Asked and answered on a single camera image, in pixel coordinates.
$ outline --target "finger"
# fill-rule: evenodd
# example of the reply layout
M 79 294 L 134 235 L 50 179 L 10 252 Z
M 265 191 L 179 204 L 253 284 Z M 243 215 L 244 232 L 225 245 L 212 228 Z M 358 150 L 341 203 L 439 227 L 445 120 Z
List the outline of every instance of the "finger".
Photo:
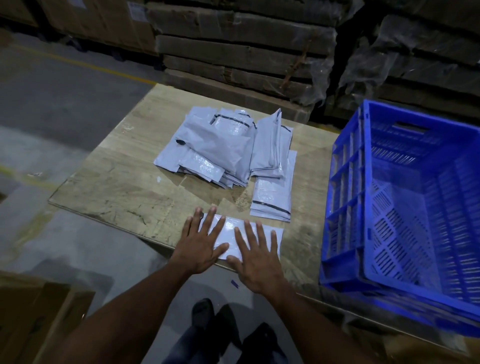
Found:
M 185 220 L 185 224 L 183 224 L 183 229 L 181 231 L 181 237 L 186 238 L 188 236 L 188 232 L 190 231 L 190 225 L 192 224 L 192 217 L 188 216 Z
M 258 234 L 258 246 L 262 250 L 268 251 L 267 247 L 267 239 L 265 238 L 265 232 L 264 232 L 264 227 L 262 226 L 262 223 L 257 221 L 257 234 Z
M 245 256 L 248 252 L 248 247 L 247 247 L 247 244 L 245 244 L 245 240 L 243 239 L 241 233 L 240 233 L 240 229 L 238 227 L 235 227 L 233 229 L 233 231 L 235 232 L 235 240 L 237 242 L 237 245 L 239 247 L 239 250 L 240 250 L 240 253 L 241 253 L 241 256 L 242 258 L 245 260 Z
M 255 250 L 258 248 L 257 237 L 253 233 L 252 226 L 250 225 L 250 221 L 245 220 L 245 232 L 247 233 L 248 244 L 250 245 L 250 250 Z
M 229 243 L 223 243 L 223 244 L 220 244 L 218 247 L 216 247 L 212 253 L 212 263 L 215 263 L 218 257 L 228 250 L 229 246 L 230 246 Z
M 195 234 L 198 232 L 198 227 L 200 226 L 200 220 L 202 219 L 202 208 L 197 207 L 195 213 L 193 214 L 192 224 L 190 225 L 190 234 Z
M 272 232 L 270 233 L 270 238 L 272 240 L 272 246 L 270 247 L 270 252 L 272 254 L 275 254 L 276 256 L 278 256 L 278 254 L 277 254 L 278 244 L 276 243 L 276 232 L 275 232 L 275 230 L 272 230 Z
M 218 236 L 220 235 L 220 232 L 222 231 L 223 227 L 225 225 L 225 216 L 222 216 L 218 223 L 216 223 L 215 227 L 212 229 L 212 232 L 210 233 L 209 236 L 212 237 L 212 242 L 215 242 Z
M 236 256 L 229 255 L 227 256 L 227 263 L 230 264 L 239 275 L 243 275 L 243 264 L 241 263 L 240 259 L 238 259 Z
M 208 210 L 207 217 L 204 220 L 204 224 L 202 225 L 202 229 L 200 230 L 200 233 L 202 235 L 208 234 L 208 231 L 210 230 L 210 226 L 212 226 L 212 221 L 213 221 L 213 218 L 215 217 L 215 213 L 216 213 L 216 207 L 215 206 L 210 207 L 210 209 Z

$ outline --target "wooden table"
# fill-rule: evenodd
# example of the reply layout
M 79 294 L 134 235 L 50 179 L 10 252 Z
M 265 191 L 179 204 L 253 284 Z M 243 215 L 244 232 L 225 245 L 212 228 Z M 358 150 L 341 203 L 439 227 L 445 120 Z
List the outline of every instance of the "wooden table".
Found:
M 49 199 L 60 208 L 132 233 L 153 247 L 174 249 L 185 219 L 196 206 L 233 218 L 249 218 L 254 183 L 223 189 L 198 177 L 171 173 L 153 164 L 192 106 L 236 109 L 235 105 L 156 85 Z M 266 115 L 247 110 L 255 119 Z M 440 343 L 432 329 L 318 286 L 320 249 L 332 145 L 337 134 L 282 120 L 294 128 L 297 160 L 291 193 L 291 222 L 260 219 L 284 228 L 280 260 L 297 292 L 325 307 Z M 220 266 L 227 267 L 224 261 Z

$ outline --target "blue plastic crate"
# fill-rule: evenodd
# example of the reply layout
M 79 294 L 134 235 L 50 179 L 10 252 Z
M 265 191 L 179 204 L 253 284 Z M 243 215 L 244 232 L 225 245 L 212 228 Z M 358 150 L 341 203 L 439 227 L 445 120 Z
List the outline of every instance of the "blue plastic crate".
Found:
M 476 127 L 364 101 L 333 147 L 321 284 L 364 292 L 374 303 L 402 307 L 398 311 L 442 328 L 452 329 L 452 322 L 475 326 L 476 155 Z M 463 324 L 457 328 L 465 333 Z M 480 329 L 472 330 L 470 335 L 480 335 Z

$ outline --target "concrete floor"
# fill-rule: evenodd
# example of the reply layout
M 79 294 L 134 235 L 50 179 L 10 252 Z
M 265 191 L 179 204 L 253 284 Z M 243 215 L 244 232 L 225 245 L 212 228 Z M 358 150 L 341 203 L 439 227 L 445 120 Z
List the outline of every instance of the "concrete floor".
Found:
M 0 29 L 0 194 L 7 195 L 0 203 L 0 269 L 86 285 L 96 291 L 91 314 L 165 264 L 135 237 L 47 205 L 160 80 L 149 66 Z M 269 323 L 290 363 L 301 363 L 270 304 L 217 267 L 180 290 L 144 363 L 166 357 L 190 325 L 193 304 L 204 297 L 216 310 L 231 304 L 241 339 Z M 231 345 L 221 362 L 235 363 L 239 355 Z

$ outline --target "black adhesive strip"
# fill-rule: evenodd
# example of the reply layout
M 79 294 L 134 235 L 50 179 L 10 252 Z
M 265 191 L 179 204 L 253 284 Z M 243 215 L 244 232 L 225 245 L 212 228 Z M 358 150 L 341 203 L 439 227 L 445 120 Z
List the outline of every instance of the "black adhesive strip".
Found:
M 224 115 L 220 115 L 220 114 L 215 115 L 216 118 L 219 117 L 219 116 L 221 116 L 221 117 L 224 118 L 224 119 L 229 119 L 229 120 L 233 120 L 233 121 L 239 122 L 240 124 L 246 125 L 247 128 L 250 128 L 250 125 L 249 125 L 249 124 L 247 124 L 246 122 L 243 122 L 243 121 L 241 121 L 241 120 L 237 120 L 237 119 L 235 119 L 235 118 L 231 118 L 231 117 L 229 117 L 229 116 L 224 116 Z
M 279 208 L 279 207 L 277 207 L 277 206 L 274 206 L 274 205 L 271 205 L 271 204 L 266 204 L 265 202 L 255 201 L 255 200 L 253 200 L 252 202 L 253 202 L 254 204 L 259 204 L 259 205 L 264 205 L 264 206 L 268 206 L 268 207 L 274 208 L 275 210 L 278 210 L 278 211 L 281 211 L 281 212 L 285 212 L 286 214 L 289 214 L 289 215 L 290 215 L 290 213 L 289 213 L 287 210 L 284 210 L 284 209 Z

